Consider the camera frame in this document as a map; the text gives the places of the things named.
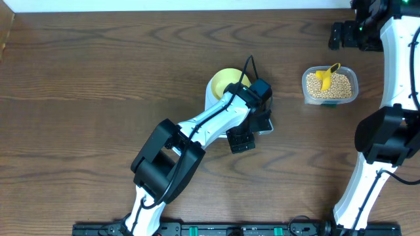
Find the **yellow bowl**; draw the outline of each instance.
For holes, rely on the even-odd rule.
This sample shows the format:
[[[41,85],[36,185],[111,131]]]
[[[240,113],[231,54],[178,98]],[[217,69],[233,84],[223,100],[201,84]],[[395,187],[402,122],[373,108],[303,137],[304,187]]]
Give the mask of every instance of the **yellow bowl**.
[[[223,97],[224,89],[230,83],[239,82],[241,74],[242,71],[233,68],[222,69],[221,71],[217,72],[211,81],[211,92],[213,93],[213,96],[217,100],[220,100]],[[251,86],[251,82],[249,82],[249,79],[246,75],[243,75],[242,84],[247,87]]]

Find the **white wall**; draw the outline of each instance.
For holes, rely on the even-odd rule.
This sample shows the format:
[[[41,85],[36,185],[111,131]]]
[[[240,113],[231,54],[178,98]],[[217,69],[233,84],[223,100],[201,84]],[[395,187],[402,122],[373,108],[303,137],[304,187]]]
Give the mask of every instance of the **white wall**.
[[[349,8],[350,0],[4,0],[15,12]]]

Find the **clear plastic container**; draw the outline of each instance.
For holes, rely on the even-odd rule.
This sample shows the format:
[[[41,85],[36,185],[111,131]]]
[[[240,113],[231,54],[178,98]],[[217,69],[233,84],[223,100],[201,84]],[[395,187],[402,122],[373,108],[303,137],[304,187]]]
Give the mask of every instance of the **clear plastic container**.
[[[304,102],[306,104],[314,104],[314,105],[321,105],[321,104],[344,104],[348,102],[352,102],[356,99],[357,95],[359,94],[359,84],[357,83],[356,74],[350,69],[344,66],[340,67],[337,73],[341,75],[345,75],[348,80],[350,81],[352,96],[351,98],[336,98],[336,99],[323,99],[323,98],[314,98],[308,92],[308,87],[306,86],[306,76],[309,73],[315,73],[317,70],[324,70],[326,71],[331,66],[315,66],[313,68],[309,68],[305,71],[302,76],[302,89],[303,89],[303,96]]]

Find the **wooden surface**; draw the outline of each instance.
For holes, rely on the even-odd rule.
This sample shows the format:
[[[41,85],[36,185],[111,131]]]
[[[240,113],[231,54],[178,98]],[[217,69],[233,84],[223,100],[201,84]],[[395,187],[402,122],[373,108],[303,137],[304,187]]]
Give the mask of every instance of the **wooden surface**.
[[[0,235],[69,235],[75,222],[131,211],[130,164],[163,119],[203,111],[207,82],[253,54],[273,88],[275,131],[232,155],[206,151],[189,186],[163,213],[185,222],[327,219],[356,162],[356,125],[379,107],[383,55],[327,47],[351,10],[18,14],[0,65]],[[352,68],[359,97],[305,105],[311,66]],[[397,173],[420,178],[420,159]],[[371,221],[418,235],[420,188],[389,180]]]
[[[13,18],[13,11],[10,10],[3,0],[0,0],[0,62],[3,50],[6,47],[7,37],[12,28]]]

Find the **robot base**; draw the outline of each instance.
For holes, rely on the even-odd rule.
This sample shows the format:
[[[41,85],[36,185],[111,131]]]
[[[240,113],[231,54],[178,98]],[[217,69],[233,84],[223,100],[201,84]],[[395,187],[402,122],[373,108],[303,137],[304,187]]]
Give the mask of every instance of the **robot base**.
[[[344,236],[340,229],[332,229],[331,222],[309,222],[296,220],[290,225],[297,236]],[[118,221],[110,224],[76,224],[72,236],[126,236],[131,235]],[[287,230],[288,224],[180,224],[162,222],[154,236],[293,236]],[[352,236],[402,236],[399,225],[369,224],[363,231]]]

